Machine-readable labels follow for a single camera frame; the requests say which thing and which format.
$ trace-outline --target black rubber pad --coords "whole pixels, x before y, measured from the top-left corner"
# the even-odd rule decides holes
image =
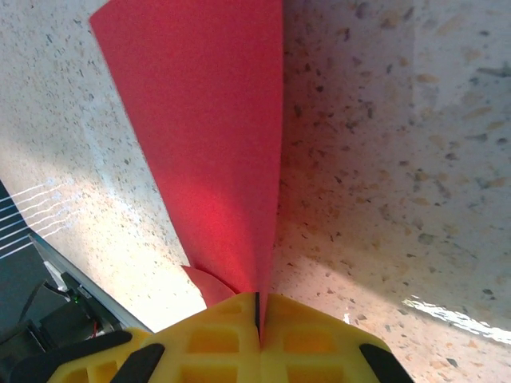
[[[414,383],[392,353],[370,344],[359,348],[381,383]]]
[[[110,383],[148,383],[165,347],[160,343],[147,345],[129,355]]]
[[[114,331],[97,338],[40,353],[19,362],[10,373],[9,383],[46,383],[64,363],[123,345],[132,339],[131,333]]]

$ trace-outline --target cable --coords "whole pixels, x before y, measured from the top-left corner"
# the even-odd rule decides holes
[[[91,335],[91,338],[95,338],[96,335],[97,335],[97,322],[94,321],[93,334]]]
[[[60,295],[62,297],[65,297],[65,298],[68,298],[69,295],[67,293],[65,293],[64,291],[60,291],[59,289],[56,289],[55,287],[51,286],[48,281],[42,281],[42,282],[39,282],[35,287],[34,289],[32,290],[32,292],[30,293],[28,299],[26,300],[26,303],[25,305],[23,306],[23,309],[22,309],[22,313],[20,314],[19,316],[19,319],[18,319],[18,323],[21,323],[23,321],[23,319],[25,318],[26,316],[26,313],[27,311],[29,310],[29,308],[32,306],[32,303],[34,302],[34,299],[36,297],[36,295],[38,294],[39,290],[42,288],[42,287],[45,287],[47,290],[51,291],[52,293],[54,294],[57,294],[57,295]]]

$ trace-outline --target white stripe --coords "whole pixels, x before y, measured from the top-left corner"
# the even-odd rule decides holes
[[[41,206],[41,205],[42,205],[42,204],[44,204],[45,202],[48,202],[50,199],[51,199],[51,198],[44,199],[44,200],[43,200],[43,201],[41,201],[40,203],[37,203],[37,204],[32,205],[32,206],[28,206],[28,207],[26,207],[25,209],[18,211],[17,213],[13,213],[13,214],[11,214],[11,215],[7,215],[7,216],[3,217],[2,219],[0,219],[0,222],[1,222],[1,221],[5,221],[6,219],[9,219],[9,218],[11,218],[11,217],[14,217],[14,216],[16,216],[16,215],[18,215],[18,214],[24,213],[25,211],[28,211],[28,210],[30,210],[30,209],[33,209],[34,207]]]
[[[53,230],[51,233],[48,233],[48,234],[42,235],[42,238],[49,237],[50,235],[53,235],[53,234],[55,234],[56,232],[58,232],[58,231],[60,231],[61,229],[64,229],[64,228],[66,228],[66,226],[59,227],[57,230]],[[7,245],[7,246],[10,246],[10,245],[12,245],[13,243],[16,243],[16,242],[19,242],[19,241],[14,241],[14,242],[10,243],[10,244],[9,244],[9,245]],[[4,258],[7,258],[7,257],[8,257],[8,256],[10,256],[10,255],[16,254],[18,251],[23,250],[24,248],[26,248],[26,247],[28,247],[28,246],[32,246],[32,243],[30,242],[30,243],[27,243],[26,245],[20,246],[20,247],[18,247],[17,249],[14,249],[14,250],[12,250],[12,251],[8,252],[7,254],[2,255],[2,256],[0,257],[0,259],[4,259]]]
[[[61,188],[61,187],[62,187],[62,185],[60,184],[60,185],[56,186],[55,188],[51,188],[51,189],[49,189],[49,190],[42,191],[42,192],[40,192],[40,193],[38,193],[38,194],[32,195],[30,198],[24,199],[23,201],[18,201],[18,202],[14,201],[14,202],[15,202],[15,203],[19,206],[19,205],[21,205],[22,203],[29,202],[29,201],[31,201],[32,199],[36,199],[36,198],[40,197],[41,195],[44,195],[44,194],[48,194],[48,193],[54,192],[54,191],[56,191],[57,189],[59,189],[59,188]]]
[[[9,246],[12,246],[14,245],[15,243],[18,243],[18,242],[21,242],[23,239],[26,239],[26,238],[29,238],[28,235],[25,235],[24,237],[21,237],[20,239],[16,239],[15,241],[11,242],[11,243],[7,243],[6,245],[0,247],[0,250],[3,250],[5,249],[6,247],[9,247]]]
[[[427,313],[432,317],[439,318],[442,321],[451,323],[460,329],[469,331],[472,334],[482,335],[485,338],[491,338],[497,342],[511,345],[511,331],[491,327],[486,322],[478,322],[466,314],[457,311],[450,311],[443,307],[432,305],[431,303],[419,302],[416,299],[405,299],[402,301],[405,305]]]
[[[15,223],[12,223],[11,225],[7,225],[7,226],[4,226],[4,227],[0,227],[0,231],[2,230],[5,230],[5,229],[8,229],[9,227],[12,227],[14,225],[17,225],[19,223],[23,222],[23,219],[20,219],[19,221],[16,221]]]
[[[4,259],[4,258],[7,258],[9,255],[16,254],[18,251],[23,250],[25,247],[28,247],[31,245],[32,245],[32,243],[27,243],[26,245],[23,245],[23,246],[17,248],[16,250],[12,250],[12,251],[8,252],[7,254],[4,254],[3,256],[0,257],[0,259]]]
[[[20,191],[19,193],[10,195],[9,197],[2,198],[2,199],[0,199],[0,203],[3,202],[3,201],[7,201],[8,199],[11,199],[12,197],[17,197],[18,195],[21,195],[21,194],[27,193],[27,192],[29,192],[31,190],[40,188],[41,186],[45,186],[45,184],[40,184],[38,186],[33,186],[31,188],[25,189],[24,191]]]

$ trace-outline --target red paper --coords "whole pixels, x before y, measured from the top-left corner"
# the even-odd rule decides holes
[[[184,251],[207,273],[194,282],[210,303],[225,298],[211,276],[236,293],[259,291],[264,318],[279,187],[282,2],[112,0],[90,21]]]

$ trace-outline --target floor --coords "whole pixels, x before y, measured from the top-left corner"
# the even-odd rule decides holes
[[[0,178],[158,330],[204,306],[89,32],[102,3],[0,5]],[[507,381],[507,0],[284,11],[275,290],[382,337],[417,382]]]

